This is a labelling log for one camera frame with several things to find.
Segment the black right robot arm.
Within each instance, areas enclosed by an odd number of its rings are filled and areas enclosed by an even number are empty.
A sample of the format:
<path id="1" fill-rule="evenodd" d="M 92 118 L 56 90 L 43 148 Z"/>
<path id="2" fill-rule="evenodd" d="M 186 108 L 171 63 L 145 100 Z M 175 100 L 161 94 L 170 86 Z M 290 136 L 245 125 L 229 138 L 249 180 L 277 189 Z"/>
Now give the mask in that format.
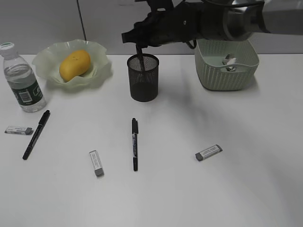
<path id="1" fill-rule="evenodd" d="M 123 43 L 138 48 L 186 43 L 195 49 L 199 39 L 245 41 L 253 33 L 302 35 L 301 0 L 149 0 L 151 11 L 122 33 Z"/>

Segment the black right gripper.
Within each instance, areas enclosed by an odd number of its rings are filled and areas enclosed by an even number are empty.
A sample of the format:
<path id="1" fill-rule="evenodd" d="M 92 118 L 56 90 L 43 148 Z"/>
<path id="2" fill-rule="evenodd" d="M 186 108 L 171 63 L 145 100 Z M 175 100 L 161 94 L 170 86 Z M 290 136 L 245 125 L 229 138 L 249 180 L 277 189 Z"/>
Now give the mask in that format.
<path id="1" fill-rule="evenodd" d="M 134 43 L 140 48 L 159 47 L 170 43 L 189 43 L 202 36 L 204 4 L 171 0 L 147 0 L 151 11 L 132 30 L 122 33 L 122 43 Z"/>

